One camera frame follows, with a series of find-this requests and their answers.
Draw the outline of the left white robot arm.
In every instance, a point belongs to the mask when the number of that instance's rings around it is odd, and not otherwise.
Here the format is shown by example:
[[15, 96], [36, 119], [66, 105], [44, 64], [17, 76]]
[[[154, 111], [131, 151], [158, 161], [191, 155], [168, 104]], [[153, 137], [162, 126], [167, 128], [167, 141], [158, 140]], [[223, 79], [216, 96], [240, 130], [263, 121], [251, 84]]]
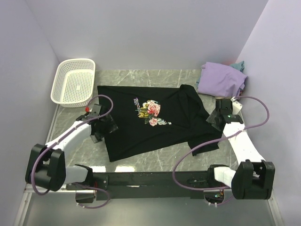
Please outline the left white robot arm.
[[94, 143], [118, 129], [110, 115], [112, 108], [100, 104], [79, 116], [62, 135], [45, 145], [32, 149], [25, 173], [25, 181], [48, 191], [58, 191], [63, 185], [78, 183], [83, 189], [96, 185], [93, 170], [84, 165], [66, 166], [66, 156], [90, 137]]

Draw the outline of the black floral t shirt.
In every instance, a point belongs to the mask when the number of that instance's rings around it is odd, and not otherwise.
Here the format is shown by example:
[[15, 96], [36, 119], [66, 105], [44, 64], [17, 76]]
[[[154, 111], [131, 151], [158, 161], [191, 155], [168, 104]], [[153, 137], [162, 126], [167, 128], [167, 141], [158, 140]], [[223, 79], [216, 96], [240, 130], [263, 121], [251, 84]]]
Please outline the black floral t shirt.
[[191, 85], [97, 90], [99, 103], [112, 108], [110, 115], [118, 127], [104, 139], [111, 162], [183, 142], [194, 148], [222, 136], [207, 122], [209, 113]]

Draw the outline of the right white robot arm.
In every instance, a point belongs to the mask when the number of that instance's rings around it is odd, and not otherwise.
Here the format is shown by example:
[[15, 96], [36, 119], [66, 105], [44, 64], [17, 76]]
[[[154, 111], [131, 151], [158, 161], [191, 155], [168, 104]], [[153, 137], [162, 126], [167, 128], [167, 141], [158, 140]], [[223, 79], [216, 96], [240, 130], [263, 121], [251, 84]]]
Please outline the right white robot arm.
[[225, 165], [210, 165], [206, 182], [212, 188], [225, 185], [238, 199], [267, 200], [271, 197], [275, 165], [256, 150], [240, 115], [234, 112], [234, 101], [217, 99], [207, 119], [228, 139], [238, 162], [237, 170]]

